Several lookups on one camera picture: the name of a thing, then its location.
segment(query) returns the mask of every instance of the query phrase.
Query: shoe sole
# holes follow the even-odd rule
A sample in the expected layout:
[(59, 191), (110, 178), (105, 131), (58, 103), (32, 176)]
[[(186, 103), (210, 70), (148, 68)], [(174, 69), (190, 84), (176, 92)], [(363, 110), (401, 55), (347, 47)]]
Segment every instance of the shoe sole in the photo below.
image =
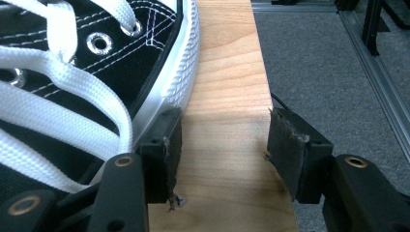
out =
[(132, 119), (132, 145), (164, 111), (188, 104), (199, 60), (199, 16), (194, 0), (183, 0), (183, 20), (178, 37), (145, 102)]

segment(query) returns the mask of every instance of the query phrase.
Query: black canvas sneaker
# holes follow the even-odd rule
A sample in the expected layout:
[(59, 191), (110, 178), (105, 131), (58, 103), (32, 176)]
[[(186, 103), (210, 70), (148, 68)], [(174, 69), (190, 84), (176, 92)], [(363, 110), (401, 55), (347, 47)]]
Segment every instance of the black canvas sneaker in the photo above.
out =
[(194, 0), (0, 1), (0, 202), (87, 189), (159, 114), (184, 109), (198, 20)]

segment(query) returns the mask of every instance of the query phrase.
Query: white shoelace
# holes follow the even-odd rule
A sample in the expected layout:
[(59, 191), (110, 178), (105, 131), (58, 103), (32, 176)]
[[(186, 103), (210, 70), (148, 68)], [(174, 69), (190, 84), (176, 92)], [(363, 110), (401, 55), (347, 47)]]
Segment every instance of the white shoelace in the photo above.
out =
[[(125, 0), (92, 0), (132, 32), (137, 23)], [(95, 76), (69, 62), (77, 48), (75, 15), (65, 1), (5, 0), (46, 18), (49, 51), (0, 45), (0, 69), (26, 69), (48, 76), (57, 87), (90, 102), (117, 126), (119, 136), (56, 103), (0, 81), (0, 119), (46, 134), (102, 160), (132, 150), (132, 123), (117, 95)], [(0, 130), (0, 163), (62, 191), (85, 189), (23, 142)]]

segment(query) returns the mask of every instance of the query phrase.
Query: eyelet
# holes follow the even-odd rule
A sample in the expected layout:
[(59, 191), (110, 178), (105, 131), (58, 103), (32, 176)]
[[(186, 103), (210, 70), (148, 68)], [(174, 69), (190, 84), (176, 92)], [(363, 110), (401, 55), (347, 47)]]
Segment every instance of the eyelet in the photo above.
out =
[(16, 201), (7, 211), (11, 216), (24, 215), (39, 206), (41, 199), (37, 195), (26, 196)]
[(6, 83), (9, 83), (10, 85), (13, 85), (17, 88), (22, 88), (25, 83), (26, 83), (26, 73), (24, 70), (21, 69), (9, 69), (6, 70), (7, 72), (11, 73), (14, 78), (9, 81), (5, 81)]
[(115, 160), (115, 165), (116, 166), (128, 166), (131, 163), (133, 163), (133, 158), (130, 157), (130, 156), (120, 157), (120, 158)]
[(113, 41), (105, 33), (95, 32), (87, 37), (87, 46), (96, 55), (107, 55), (112, 50)]
[(135, 26), (133, 29), (133, 31), (128, 31), (123, 26), (121, 26), (121, 30), (129, 37), (137, 38), (142, 34), (142, 25), (138, 20), (135, 21)]
[(347, 163), (349, 163), (350, 165), (354, 166), (354, 167), (358, 167), (358, 168), (366, 168), (367, 167), (367, 162), (362, 160), (362, 159), (359, 159), (359, 158), (348, 157), (344, 160)]

